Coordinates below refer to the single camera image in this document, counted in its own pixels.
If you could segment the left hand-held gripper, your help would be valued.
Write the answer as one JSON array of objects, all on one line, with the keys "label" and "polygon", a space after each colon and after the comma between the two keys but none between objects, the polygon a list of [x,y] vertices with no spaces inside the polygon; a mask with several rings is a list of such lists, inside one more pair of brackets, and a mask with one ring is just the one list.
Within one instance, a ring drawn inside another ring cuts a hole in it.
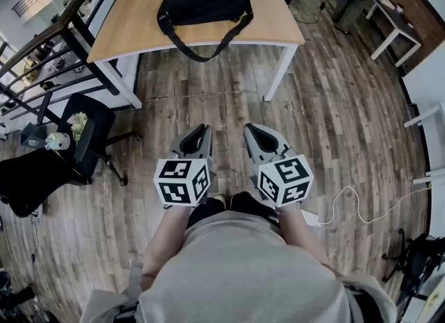
[{"label": "left hand-held gripper", "polygon": [[165,206],[196,207],[204,202],[214,174],[212,129],[198,124],[178,135],[168,155],[158,160],[154,184]]}]

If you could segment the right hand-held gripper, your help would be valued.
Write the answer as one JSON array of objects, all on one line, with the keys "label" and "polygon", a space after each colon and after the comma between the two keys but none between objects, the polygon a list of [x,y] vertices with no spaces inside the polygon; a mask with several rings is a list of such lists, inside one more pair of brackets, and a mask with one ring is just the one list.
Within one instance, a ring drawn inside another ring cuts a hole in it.
[{"label": "right hand-held gripper", "polygon": [[276,208],[307,198],[314,175],[304,155],[290,149],[281,133],[261,124],[246,124],[243,136],[262,195]]}]

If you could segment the black duffel bag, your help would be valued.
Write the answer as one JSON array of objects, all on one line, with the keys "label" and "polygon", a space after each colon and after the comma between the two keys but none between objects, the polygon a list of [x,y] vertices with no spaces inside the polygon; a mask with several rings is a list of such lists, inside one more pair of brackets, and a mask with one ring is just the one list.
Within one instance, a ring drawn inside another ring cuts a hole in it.
[{"label": "black duffel bag", "polygon": [[192,51],[176,34],[176,26],[231,21],[236,26],[220,41],[213,57],[246,28],[254,18],[250,0],[163,0],[157,12],[157,22],[164,35],[190,59],[205,63],[210,57],[202,57]]}]

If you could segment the person's right forearm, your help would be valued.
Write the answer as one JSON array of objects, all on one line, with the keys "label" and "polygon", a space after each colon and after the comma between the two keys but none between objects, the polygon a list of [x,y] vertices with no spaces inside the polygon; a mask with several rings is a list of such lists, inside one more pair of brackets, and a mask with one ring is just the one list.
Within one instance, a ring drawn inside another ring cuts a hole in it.
[{"label": "person's right forearm", "polygon": [[329,265],[326,251],[311,227],[306,223],[299,204],[278,207],[277,218],[282,235],[288,245],[301,247],[322,265]]}]

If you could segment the person's black trousers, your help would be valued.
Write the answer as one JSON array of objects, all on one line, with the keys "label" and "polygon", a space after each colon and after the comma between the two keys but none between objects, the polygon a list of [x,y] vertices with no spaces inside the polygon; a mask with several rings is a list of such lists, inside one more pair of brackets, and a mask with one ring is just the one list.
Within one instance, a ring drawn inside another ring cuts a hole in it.
[{"label": "person's black trousers", "polygon": [[228,206],[225,204],[224,197],[222,199],[217,199],[216,196],[207,197],[206,201],[197,206],[190,214],[186,228],[188,229],[201,220],[225,211],[245,213],[261,217],[277,228],[280,228],[276,211],[271,207],[260,203],[246,191],[232,196]]}]

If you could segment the white power adapter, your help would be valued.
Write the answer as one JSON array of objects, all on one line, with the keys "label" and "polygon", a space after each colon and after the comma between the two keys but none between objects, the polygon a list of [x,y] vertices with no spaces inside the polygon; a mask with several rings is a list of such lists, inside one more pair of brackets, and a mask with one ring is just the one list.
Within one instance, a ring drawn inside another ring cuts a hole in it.
[{"label": "white power adapter", "polygon": [[302,216],[304,217],[306,223],[312,227],[322,227],[322,224],[318,220],[318,215],[301,210]]}]

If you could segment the pale wrapped flower bouquet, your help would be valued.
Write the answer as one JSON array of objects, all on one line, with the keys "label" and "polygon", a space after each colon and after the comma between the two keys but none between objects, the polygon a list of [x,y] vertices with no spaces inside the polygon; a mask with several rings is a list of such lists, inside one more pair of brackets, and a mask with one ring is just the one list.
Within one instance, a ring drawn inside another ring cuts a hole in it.
[{"label": "pale wrapped flower bouquet", "polygon": [[67,120],[71,135],[68,132],[59,131],[50,133],[44,142],[45,149],[54,151],[68,150],[72,143],[77,143],[81,139],[87,121],[88,116],[83,112],[71,115]]}]

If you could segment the wooden table with white legs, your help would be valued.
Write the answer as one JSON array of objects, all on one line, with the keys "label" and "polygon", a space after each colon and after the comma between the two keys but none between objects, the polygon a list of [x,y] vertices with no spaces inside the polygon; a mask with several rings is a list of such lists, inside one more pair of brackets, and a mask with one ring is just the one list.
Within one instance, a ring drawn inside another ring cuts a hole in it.
[{"label": "wooden table with white legs", "polygon": [[[298,47],[305,43],[305,39],[284,0],[250,1],[254,19],[233,42],[283,48],[275,76],[263,96],[264,101],[271,101]],[[97,66],[135,109],[142,107],[141,100],[110,61],[174,48],[174,44],[161,32],[156,21],[161,2],[162,0],[117,0],[107,14],[88,55],[88,62]]]}]

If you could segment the person's grey shirt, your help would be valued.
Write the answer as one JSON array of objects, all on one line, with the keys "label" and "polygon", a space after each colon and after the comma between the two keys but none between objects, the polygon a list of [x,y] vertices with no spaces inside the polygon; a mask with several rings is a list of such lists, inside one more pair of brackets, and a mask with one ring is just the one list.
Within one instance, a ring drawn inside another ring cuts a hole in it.
[{"label": "person's grey shirt", "polygon": [[135,300],[136,323],[396,323],[372,276],[342,276],[266,220],[225,211],[186,231]]}]

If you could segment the black metal railing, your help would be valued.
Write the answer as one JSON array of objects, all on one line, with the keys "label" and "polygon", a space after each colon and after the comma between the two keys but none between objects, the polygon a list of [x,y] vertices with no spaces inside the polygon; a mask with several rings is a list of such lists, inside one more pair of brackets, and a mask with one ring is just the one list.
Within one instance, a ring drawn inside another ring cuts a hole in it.
[{"label": "black metal railing", "polygon": [[[0,68],[0,129],[13,132],[36,122],[44,102],[60,114],[74,93],[89,95],[104,104],[116,101],[120,91],[98,66],[87,61],[95,42],[90,27],[99,17],[105,0],[73,0],[60,17],[29,41]],[[38,47],[53,44],[44,58],[13,77],[1,77],[34,54]]]}]

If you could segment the small black box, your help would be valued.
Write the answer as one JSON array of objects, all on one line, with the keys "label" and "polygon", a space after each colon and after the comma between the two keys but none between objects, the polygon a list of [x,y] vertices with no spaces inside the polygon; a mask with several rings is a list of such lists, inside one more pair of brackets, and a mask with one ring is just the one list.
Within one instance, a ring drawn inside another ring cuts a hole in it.
[{"label": "small black box", "polygon": [[20,144],[24,147],[39,149],[44,147],[47,132],[44,127],[28,123],[20,133]]}]

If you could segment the black office chair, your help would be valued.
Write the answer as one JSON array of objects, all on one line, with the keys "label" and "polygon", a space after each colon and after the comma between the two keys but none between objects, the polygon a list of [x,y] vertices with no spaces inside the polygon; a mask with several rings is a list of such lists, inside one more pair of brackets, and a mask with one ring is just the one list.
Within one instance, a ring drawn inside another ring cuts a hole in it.
[{"label": "black office chair", "polygon": [[115,120],[114,112],[102,102],[84,94],[72,94],[58,117],[48,109],[51,96],[52,93],[45,95],[38,122],[47,117],[55,122],[57,131],[71,135],[67,124],[71,115],[83,112],[88,116],[88,121],[81,139],[72,143],[68,150],[54,151],[41,147],[0,161],[0,201],[9,205],[18,217],[28,217],[50,194],[65,184],[90,185],[99,160],[104,161],[117,176],[120,185],[125,186],[128,179],[119,175],[106,148],[126,138],[142,138],[135,130],[109,138]]}]

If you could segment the white side table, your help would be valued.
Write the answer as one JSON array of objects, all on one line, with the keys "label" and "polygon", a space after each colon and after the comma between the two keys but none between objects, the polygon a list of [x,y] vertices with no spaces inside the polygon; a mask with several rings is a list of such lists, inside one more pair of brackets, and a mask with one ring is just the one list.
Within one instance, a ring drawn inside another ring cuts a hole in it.
[{"label": "white side table", "polygon": [[402,13],[397,12],[396,10],[384,5],[380,2],[380,0],[373,0],[373,5],[368,11],[366,18],[370,20],[377,9],[379,9],[389,20],[393,27],[393,30],[382,41],[380,46],[371,54],[370,58],[371,60],[375,60],[399,35],[402,35],[414,44],[410,50],[408,50],[398,61],[396,61],[395,66],[400,67],[420,49],[422,43],[414,28],[405,21]]}]

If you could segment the black tripod equipment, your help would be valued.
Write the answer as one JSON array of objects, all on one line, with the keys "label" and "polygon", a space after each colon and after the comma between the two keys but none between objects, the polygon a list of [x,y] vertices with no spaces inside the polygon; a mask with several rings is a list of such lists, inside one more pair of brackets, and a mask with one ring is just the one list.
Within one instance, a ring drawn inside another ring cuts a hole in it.
[{"label": "black tripod equipment", "polygon": [[398,233],[401,235],[399,255],[388,256],[383,254],[381,259],[396,262],[392,271],[382,277],[383,283],[388,282],[396,272],[403,273],[400,294],[396,302],[398,309],[397,323],[401,323],[413,298],[418,297],[426,300],[426,296],[420,294],[423,284],[435,270],[438,270],[445,263],[445,237],[434,238],[422,233],[413,240],[405,237],[403,229],[399,229]]}]

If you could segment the white metal frame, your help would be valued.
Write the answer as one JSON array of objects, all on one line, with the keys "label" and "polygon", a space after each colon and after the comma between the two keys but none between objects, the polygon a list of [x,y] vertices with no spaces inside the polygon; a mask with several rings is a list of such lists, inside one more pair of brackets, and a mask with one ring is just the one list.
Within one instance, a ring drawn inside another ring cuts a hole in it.
[{"label": "white metal frame", "polygon": [[[428,109],[424,113],[420,113],[418,116],[410,119],[409,121],[405,122],[403,126],[405,128],[417,125],[417,126],[423,126],[423,121],[429,117],[432,117],[436,113],[440,113],[442,116],[442,119],[445,124],[445,103],[439,103],[436,106],[433,106],[432,108]],[[445,179],[445,166],[434,169],[429,172],[426,172],[423,178],[414,179],[412,183],[414,185],[422,184],[422,183],[428,183],[435,180]]]}]

